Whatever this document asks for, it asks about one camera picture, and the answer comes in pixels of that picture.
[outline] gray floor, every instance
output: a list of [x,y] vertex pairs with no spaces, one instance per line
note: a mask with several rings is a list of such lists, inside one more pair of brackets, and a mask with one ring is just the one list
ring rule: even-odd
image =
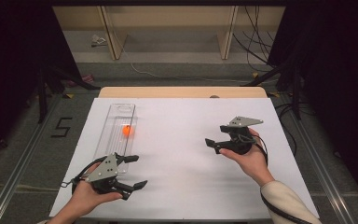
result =
[[[235,42],[231,45],[228,60],[222,61],[214,34],[208,33],[139,33],[130,34],[126,40],[126,53],[118,61],[110,59],[106,47],[91,48],[91,36],[97,32],[69,32],[66,34],[81,74],[93,74],[96,86],[238,86],[252,80],[252,73],[270,68],[256,58],[250,58]],[[262,55],[260,46],[253,50]],[[275,80],[263,83],[267,92],[275,92]],[[30,97],[30,108],[24,108],[17,123],[7,136],[8,147],[0,148],[0,193],[3,186],[13,180],[12,172],[21,165],[23,169],[8,195],[0,214],[0,223],[36,223],[46,219],[54,203],[58,189],[66,173],[66,167],[76,148],[78,137],[98,91],[86,91],[79,87],[67,88],[71,97],[52,95],[48,98],[49,115],[44,124],[37,124],[37,96]],[[287,94],[271,96],[275,105],[287,103]],[[70,127],[66,137],[56,130],[61,118],[62,125]],[[345,164],[334,155],[334,147],[324,133],[317,115],[309,105],[302,105],[300,121],[315,147],[326,172],[348,207],[350,222],[340,221],[340,215],[332,206],[328,193],[321,184],[318,173],[310,159],[307,142],[297,129],[298,121],[286,114],[282,123],[287,128],[287,139],[295,150],[298,167],[304,177],[310,195],[318,208],[323,223],[358,223],[358,186]],[[98,223],[81,219],[77,223]],[[271,223],[260,220],[256,223]]]

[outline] gray mount plate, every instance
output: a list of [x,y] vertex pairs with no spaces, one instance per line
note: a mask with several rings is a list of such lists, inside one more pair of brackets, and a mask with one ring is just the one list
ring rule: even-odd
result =
[[255,124],[263,123],[262,119],[249,119],[245,117],[235,117],[229,124],[228,127],[247,127]]
[[115,175],[117,175],[117,159],[115,154],[110,154],[91,174],[89,174],[86,181],[93,182]]

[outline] cable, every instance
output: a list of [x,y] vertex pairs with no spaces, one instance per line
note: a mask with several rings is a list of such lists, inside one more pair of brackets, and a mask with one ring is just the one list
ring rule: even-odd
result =
[[243,35],[246,36],[246,38],[248,38],[249,40],[252,40],[253,42],[255,42],[255,43],[257,43],[257,44],[262,44],[262,45],[264,45],[264,46],[266,46],[266,47],[269,47],[269,48],[272,47],[271,45],[268,45],[268,44],[265,44],[265,43],[260,43],[260,42],[258,42],[258,41],[255,41],[255,40],[251,39],[251,37],[249,37],[244,31],[242,31],[242,33],[243,33]]
[[262,59],[262,58],[260,58],[259,56],[257,56],[255,53],[253,53],[251,50],[249,50],[249,47],[248,48],[246,48],[241,42],[240,42],[240,40],[235,36],[235,34],[232,34],[233,36],[234,36],[234,38],[237,40],[237,42],[241,45],[241,47],[243,47],[243,49],[245,49],[246,50],[246,52],[248,52],[248,53],[250,53],[250,54],[252,54],[253,56],[255,56],[258,60],[260,60],[261,62],[263,62],[263,63],[265,63],[265,64],[268,64],[269,65],[269,63],[266,61],[266,60],[264,60],[264,59]]
[[[254,31],[252,32],[252,37],[251,37],[251,41],[249,41],[248,49],[249,49],[249,48],[251,47],[251,45],[252,45],[252,40],[253,40],[254,35],[255,35],[255,29],[254,29]],[[256,68],[254,68],[254,67],[250,64],[250,62],[249,62],[249,53],[246,53],[246,61],[248,62],[248,64],[249,64],[255,71],[268,72],[268,71],[262,71],[262,70],[258,70],[258,69],[256,69]]]
[[272,42],[274,42],[274,38],[272,38],[271,34],[269,32],[267,32],[269,38],[271,38]]
[[[251,24],[252,24],[252,27],[254,28],[254,33],[252,34],[252,39],[253,39],[253,35],[254,35],[254,34],[257,34],[257,38],[258,38],[259,42],[264,45],[263,39],[260,37],[260,33],[258,32],[258,14],[259,14],[259,11],[260,11],[260,7],[259,7],[259,6],[256,6],[256,7],[255,7],[255,23],[253,23],[253,20],[252,20],[250,14],[249,14],[249,11],[248,11],[248,8],[247,8],[247,7],[245,7],[245,11],[246,11],[246,14],[247,14],[247,16],[248,16],[248,18],[249,18],[249,21],[250,21]],[[265,54],[265,52],[264,52],[263,47],[262,47],[261,44],[260,44],[260,48],[261,48],[261,51],[262,51],[263,54],[264,54],[264,57],[266,57],[266,59],[267,59],[267,56],[266,56],[266,54]]]
[[303,220],[299,217],[294,217],[288,213],[285,213],[283,210],[281,210],[281,209],[275,207],[274,205],[272,205],[271,203],[269,203],[269,201],[267,201],[267,199],[264,197],[264,195],[261,192],[260,192],[260,194],[261,194],[261,200],[266,205],[266,207],[269,208],[269,210],[271,210],[276,215],[283,217],[283,218],[285,218],[291,222],[297,223],[297,224],[311,224],[310,222]]
[[89,165],[87,165],[75,178],[71,179],[69,182],[62,181],[61,187],[66,188],[68,185],[73,184],[73,186],[77,185],[77,183],[82,180],[82,175],[95,163],[102,162],[106,159],[106,156],[101,157],[99,159],[96,159],[95,161],[92,161]]
[[[129,56],[129,54],[127,53],[127,51],[124,49],[124,46],[118,41],[118,37],[116,35],[116,32],[113,32],[118,44],[121,46],[124,55],[126,55],[126,57],[128,59],[130,59],[131,57]],[[139,74],[146,74],[149,75],[151,77],[158,77],[158,78],[175,78],[175,79],[181,79],[181,80],[205,80],[205,81],[213,81],[213,82],[223,82],[223,81],[227,81],[227,82],[240,82],[240,83],[251,83],[251,81],[242,81],[242,80],[236,80],[236,79],[211,79],[211,78],[204,78],[204,77],[164,77],[164,76],[158,76],[149,72],[143,72],[143,71],[139,71],[138,69],[135,68],[135,66],[133,65],[133,63],[130,63],[132,69],[139,73]]]
[[282,125],[282,127],[286,130],[286,132],[289,134],[289,136],[292,138],[293,144],[294,144],[294,150],[293,150],[293,156],[296,156],[297,154],[297,142],[295,137],[290,133],[289,129],[283,124],[282,122],[282,116],[287,113],[288,111],[290,111],[291,107],[293,106],[292,104],[284,104],[284,105],[278,105],[275,107],[275,109],[278,109],[282,106],[285,106],[285,108],[281,111],[281,114],[279,115],[278,119],[280,124]]
[[248,136],[245,136],[243,134],[238,134],[238,138],[241,140],[242,143],[253,143],[255,140],[252,138],[249,138]]
[[255,146],[257,146],[258,149],[261,150],[261,152],[263,153],[264,157],[266,158],[266,165],[269,165],[269,151],[267,150],[266,143],[264,142],[264,140],[260,136],[257,136],[257,135],[252,135],[252,136],[257,137],[263,143],[264,149],[263,149],[263,147],[261,147],[258,144],[255,144]]

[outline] white sleeve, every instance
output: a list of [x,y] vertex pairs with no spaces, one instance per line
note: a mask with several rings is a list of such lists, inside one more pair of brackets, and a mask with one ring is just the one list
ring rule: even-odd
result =
[[307,208],[297,194],[279,181],[272,181],[261,188],[269,214],[274,223],[295,223],[287,217],[278,215],[279,210],[288,215],[297,223],[321,223],[321,221]]
[[44,221],[38,222],[36,224],[47,224],[48,222],[49,222],[49,220],[44,220]]

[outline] black strap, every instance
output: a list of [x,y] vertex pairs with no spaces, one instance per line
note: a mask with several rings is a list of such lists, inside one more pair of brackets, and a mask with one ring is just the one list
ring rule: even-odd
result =
[[274,205],[272,205],[271,203],[269,203],[269,201],[267,201],[267,199],[263,196],[262,193],[261,194],[261,199],[263,200],[263,203],[267,206],[267,208],[269,208],[269,210],[271,210],[272,212],[274,212],[276,215],[286,218],[289,221],[292,221],[294,223],[298,223],[298,224],[311,224],[308,221],[305,221],[301,218],[298,217],[293,217],[292,215],[289,215],[285,212],[283,212],[281,209],[275,207]]
[[255,146],[258,147],[258,149],[260,149],[260,151],[263,153],[264,158],[266,159],[266,165],[269,165],[269,154],[267,153],[267,151],[265,151],[260,145],[258,145],[257,143],[255,144]]

